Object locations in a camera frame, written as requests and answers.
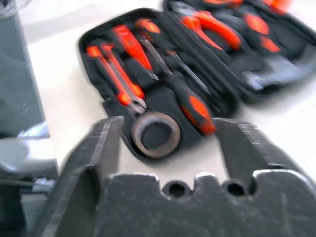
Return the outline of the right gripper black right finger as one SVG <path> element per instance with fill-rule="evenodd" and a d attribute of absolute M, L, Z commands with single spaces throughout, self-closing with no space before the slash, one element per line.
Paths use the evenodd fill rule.
<path fill-rule="evenodd" d="M 272 143 L 253 123 L 215 118 L 227 172 L 232 179 L 251 179 L 256 170 L 285 169 L 299 173 L 301 168 Z"/>

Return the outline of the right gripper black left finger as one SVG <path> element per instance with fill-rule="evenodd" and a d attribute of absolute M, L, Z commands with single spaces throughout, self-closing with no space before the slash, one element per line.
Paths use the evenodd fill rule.
<path fill-rule="evenodd" d="M 34 224 L 34 237 L 93 237 L 104 180 L 118 170 L 123 124 L 123 117 L 98 121 L 70 153 Z"/>

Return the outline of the black electrical tape roll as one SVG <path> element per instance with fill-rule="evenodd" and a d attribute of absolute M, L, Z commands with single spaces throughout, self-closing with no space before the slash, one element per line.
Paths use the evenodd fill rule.
<path fill-rule="evenodd" d="M 156 149 L 146 148 L 141 141 L 145 129 L 155 123 L 162 123 L 170 128 L 171 133 L 167 140 Z M 158 112 L 146 112 L 140 116 L 132 128 L 132 139 L 136 147 L 146 156 L 159 159 L 171 154 L 178 146 L 181 140 L 181 129 L 171 116 Z"/>

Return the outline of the orange black utility knife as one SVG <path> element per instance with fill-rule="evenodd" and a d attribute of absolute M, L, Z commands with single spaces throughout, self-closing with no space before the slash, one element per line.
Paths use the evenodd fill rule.
<path fill-rule="evenodd" d="M 119 62 L 119 56 L 112 44 L 91 45 L 86 53 L 94 62 L 100 76 L 114 89 L 120 103 L 129 107 L 134 114 L 143 114 L 147 109 L 144 92 L 134 84 Z"/>

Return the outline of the orange tester pen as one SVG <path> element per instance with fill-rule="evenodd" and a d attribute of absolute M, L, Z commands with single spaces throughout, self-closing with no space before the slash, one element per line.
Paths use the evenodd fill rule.
<path fill-rule="evenodd" d="M 117 25 L 111 28 L 121 43 L 125 52 L 144 69 L 151 79 L 158 80 L 141 44 L 126 25 Z"/>

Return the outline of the black plastic tool case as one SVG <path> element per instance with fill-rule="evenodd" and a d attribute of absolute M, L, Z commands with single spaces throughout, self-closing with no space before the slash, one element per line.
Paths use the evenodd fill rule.
<path fill-rule="evenodd" d="M 176 95 L 167 86 L 166 75 L 149 51 L 140 43 L 142 36 L 136 28 L 138 19 L 151 19 L 169 42 L 173 53 L 165 54 L 152 45 L 173 72 L 180 72 L 186 84 L 207 104 L 216 117 L 232 117 L 240 104 L 255 105 L 273 97 L 287 87 L 316 72 L 316 30 L 287 12 L 281 0 L 163 0 L 162 11 L 138 8 L 84 33 L 78 42 L 83 68 L 92 85 L 103 98 L 103 108 L 108 116 L 122 116 L 125 120 L 122 139 L 131 153 L 148 163 L 162 162 L 188 150 L 213 133 L 204 135 L 182 113 Z M 241 47 L 234 50 L 216 32 L 204 33 L 223 51 L 211 47 L 182 22 L 183 15 L 193 11 L 208 11 L 218 21 L 228 25 L 239 36 Z M 265 20 L 281 53 L 264 57 L 245 40 L 244 13 L 254 13 Z M 158 80 L 151 79 L 124 50 L 111 28 L 126 25 L 141 44 Z M 144 155 L 134 144 L 132 128 L 143 114 L 134 114 L 120 103 L 114 89 L 98 73 L 94 62 L 86 53 L 91 45 L 112 44 L 119 62 L 132 82 L 144 92 L 146 112 L 158 111 L 171 116 L 181 129 L 181 140 L 168 156 L 154 159 Z M 141 141 L 146 148 L 156 149 L 169 137 L 171 130 L 162 123 L 148 126 Z"/>

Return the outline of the stubby orange black screwdriver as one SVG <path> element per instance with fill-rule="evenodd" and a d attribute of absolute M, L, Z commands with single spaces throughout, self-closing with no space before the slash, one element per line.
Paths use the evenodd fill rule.
<path fill-rule="evenodd" d="M 245 25 L 245 40 L 262 56 L 272 56 L 281 53 L 281 48 L 276 43 L 275 37 L 268 23 L 254 13 L 242 15 Z"/>

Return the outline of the grey robot torso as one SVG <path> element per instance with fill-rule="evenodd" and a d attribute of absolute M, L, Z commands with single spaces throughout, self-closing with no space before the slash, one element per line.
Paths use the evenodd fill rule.
<path fill-rule="evenodd" d="M 45 120 L 20 17 L 0 17 L 0 139 Z"/>

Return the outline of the black orange handled screwdriver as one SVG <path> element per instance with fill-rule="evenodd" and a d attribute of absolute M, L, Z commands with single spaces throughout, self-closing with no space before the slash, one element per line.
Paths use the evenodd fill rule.
<path fill-rule="evenodd" d="M 151 19 L 138 19 L 135 22 L 135 26 L 142 35 L 139 38 L 140 43 L 157 61 L 163 72 L 168 76 L 172 76 L 173 73 L 170 71 L 163 58 L 152 45 L 152 43 L 154 43 L 156 46 L 162 49 L 165 54 L 173 53 L 174 46 L 169 42 L 166 34 L 162 32 L 157 24 L 155 24 Z"/>
<path fill-rule="evenodd" d="M 208 135 L 216 131 L 209 107 L 186 84 L 184 76 L 180 72 L 171 71 L 166 79 L 166 84 L 176 95 L 182 113 L 199 132 Z"/>

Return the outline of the orange handled pliers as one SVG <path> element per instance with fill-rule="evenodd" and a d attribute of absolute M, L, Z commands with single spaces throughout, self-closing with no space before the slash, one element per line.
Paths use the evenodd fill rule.
<path fill-rule="evenodd" d="M 193 11 L 192 14 L 182 16 L 183 24 L 193 31 L 200 39 L 211 47 L 223 51 L 223 49 L 211 40 L 203 29 L 211 30 L 219 34 L 234 50 L 239 50 L 241 40 L 239 36 L 228 25 L 218 21 L 208 11 Z"/>

